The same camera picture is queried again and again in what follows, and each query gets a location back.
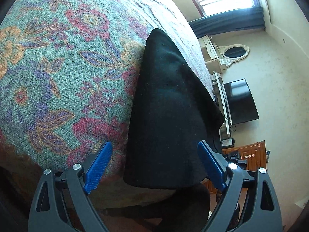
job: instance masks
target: blue curtain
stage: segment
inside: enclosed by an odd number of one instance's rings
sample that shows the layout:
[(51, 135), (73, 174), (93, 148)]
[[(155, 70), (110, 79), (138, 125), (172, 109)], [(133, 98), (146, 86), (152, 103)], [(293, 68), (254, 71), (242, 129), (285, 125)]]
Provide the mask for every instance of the blue curtain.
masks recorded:
[(224, 32), (265, 28), (261, 6), (234, 9), (189, 22), (197, 38)]

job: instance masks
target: oval mirror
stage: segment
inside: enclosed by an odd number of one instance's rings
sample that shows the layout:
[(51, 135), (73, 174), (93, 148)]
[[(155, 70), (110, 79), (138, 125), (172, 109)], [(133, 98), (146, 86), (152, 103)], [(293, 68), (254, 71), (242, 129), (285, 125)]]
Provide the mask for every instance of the oval mirror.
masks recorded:
[(247, 52), (244, 49), (244, 47), (237, 46), (237, 47), (232, 47), (230, 49), (227, 49), (224, 52), (224, 55), (226, 57), (230, 57), (230, 58), (237, 58), (237, 57), (241, 57), (241, 56), (245, 55), (246, 53)]

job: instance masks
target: ornate mirror frame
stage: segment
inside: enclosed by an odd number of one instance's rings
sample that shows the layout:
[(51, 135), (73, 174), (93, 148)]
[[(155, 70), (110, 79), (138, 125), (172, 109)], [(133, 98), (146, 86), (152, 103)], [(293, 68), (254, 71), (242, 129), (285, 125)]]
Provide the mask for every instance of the ornate mirror frame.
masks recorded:
[[(233, 47), (242, 47), (245, 49), (246, 53), (240, 57), (227, 57), (224, 53)], [(219, 52), (224, 60), (226, 67), (230, 67), (233, 63), (239, 62), (239, 60), (244, 59), (250, 52), (250, 47), (243, 44), (232, 44), (228, 46), (218, 46)]]

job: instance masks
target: tv stand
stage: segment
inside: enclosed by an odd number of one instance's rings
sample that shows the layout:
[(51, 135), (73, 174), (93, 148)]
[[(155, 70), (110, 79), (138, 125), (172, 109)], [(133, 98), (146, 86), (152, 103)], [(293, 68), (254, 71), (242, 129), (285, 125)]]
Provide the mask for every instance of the tv stand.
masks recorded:
[(223, 86), (223, 81), (220, 73), (214, 71), (214, 74), (211, 75), (211, 82), (213, 86), (213, 92), (218, 98), (219, 101), (219, 109), (221, 113), (225, 117), (225, 122), (220, 127), (220, 139), (221, 141), (224, 139), (231, 138), (231, 129), (230, 129), (230, 108), (228, 106), (228, 101), (226, 100), (227, 96), (225, 93), (225, 89)]

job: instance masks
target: white vanity table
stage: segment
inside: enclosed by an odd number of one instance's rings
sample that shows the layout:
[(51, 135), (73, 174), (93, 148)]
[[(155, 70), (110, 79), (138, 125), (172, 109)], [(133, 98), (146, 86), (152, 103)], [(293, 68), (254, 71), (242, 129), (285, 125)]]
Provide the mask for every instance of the white vanity table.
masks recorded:
[[(232, 44), (229, 46), (217, 46), (215, 42), (212, 42), (212, 37), (205, 35), (198, 39), (200, 49), (202, 51), (205, 65), (210, 74), (213, 72), (223, 73), (223, 70), (230, 67), (233, 63), (239, 62), (239, 60), (245, 58), (250, 51), (249, 46), (242, 44)], [(227, 51), (232, 48), (242, 48), (243, 53), (240, 56), (227, 56)]]

